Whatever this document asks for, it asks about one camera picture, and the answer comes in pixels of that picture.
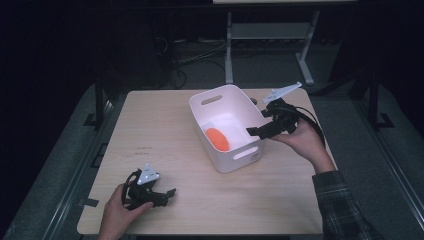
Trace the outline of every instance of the wrist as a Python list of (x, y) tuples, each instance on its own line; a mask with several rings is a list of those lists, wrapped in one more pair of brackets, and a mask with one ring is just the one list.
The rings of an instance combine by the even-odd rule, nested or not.
[(314, 167), (315, 173), (330, 172), (336, 170), (336, 166), (333, 163), (333, 160), (328, 154), (325, 154), (322, 157), (316, 158), (314, 161), (311, 161), (312, 166)]
[(100, 229), (97, 240), (118, 240), (124, 235), (124, 231), (116, 231), (115, 227), (108, 227), (106, 229)]

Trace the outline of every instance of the plaid sleeve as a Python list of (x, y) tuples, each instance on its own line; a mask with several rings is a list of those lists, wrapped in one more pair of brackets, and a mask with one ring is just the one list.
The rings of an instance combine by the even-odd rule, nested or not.
[(362, 216), (340, 172), (320, 173), (312, 180), (322, 215), (324, 239), (383, 239)]

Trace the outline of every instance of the orange object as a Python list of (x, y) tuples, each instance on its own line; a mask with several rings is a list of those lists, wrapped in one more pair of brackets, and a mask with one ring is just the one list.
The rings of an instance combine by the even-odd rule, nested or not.
[(227, 138), (218, 129), (208, 128), (205, 131), (205, 134), (216, 149), (223, 152), (230, 151), (230, 144), (228, 143)]

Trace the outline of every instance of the person's right hand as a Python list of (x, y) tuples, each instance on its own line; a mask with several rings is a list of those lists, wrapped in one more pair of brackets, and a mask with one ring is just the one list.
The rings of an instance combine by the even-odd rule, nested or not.
[(296, 131), (292, 134), (279, 134), (271, 138), (287, 144), (301, 157), (312, 163), (315, 172), (335, 170), (333, 161), (314, 128), (305, 120), (299, 119)]
[(120, 239), (136, 218), (153, 207), (153, 203), (148, 202), (134, 210), (126, 209), (121, 200), (123, 186), (124, 184), (118, 185), (105, 205), (97, 240)]

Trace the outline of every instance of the metal stand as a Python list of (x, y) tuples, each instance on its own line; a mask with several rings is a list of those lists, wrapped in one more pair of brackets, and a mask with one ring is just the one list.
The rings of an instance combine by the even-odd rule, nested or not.
[(231, 62), (232, 39), (304, 39), (305, 44), (296, 59), (306, 84), (313, 85), (314, 80), (306, 64), (306, 55), (311, 45), (320, 11), (314, 11), (308, 23), (233, 23), (231, 12), (227, 22), (227, 53), (225, 55), (225, 82), (232, 84), (233, 70)]
[(100, 78), (97, 79), (96, 83), (94, 84), (94, 90), (96, 94), (96, 113), (89, 114), (87, 116), (84, 122), (84, 126), (94, 126), (94, 131), (97, 131), (102, 125), (104, 119), (103, 90)]
[(380, 116), (383, 119), (383, 122), (378, 122), (378, 81), (376, 79), (375, 73), (371, 78), (370, 83), (370, 95), (369, 95), (369, 106), (368, 106), (368, 120), (371, 123), (371, 126), (374, 130), (379, 131), (380, 128), (393, 128), (395, 127), (393, 122), (390, 120), (389, 116), (385, 113), (381, 113)]

